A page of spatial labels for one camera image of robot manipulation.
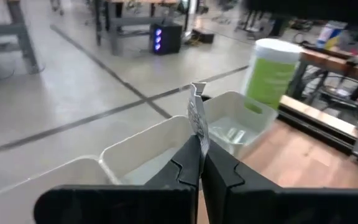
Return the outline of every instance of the plastic storage container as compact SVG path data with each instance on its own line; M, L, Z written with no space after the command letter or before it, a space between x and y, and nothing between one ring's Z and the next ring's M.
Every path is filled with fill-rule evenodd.
M30 224L34 204L47 190L63 184L115 184L98 158L79 157L44 174L0 190L0 223Z
M271 107L235 91L204 102L204 108L209 137L238 159L257 144L277 117Z
M103 151L100 163L123 184L142 185L193 134L185 116L174 116Z
M301 52L300 46L282 40L257 40L240 92L277 110Z

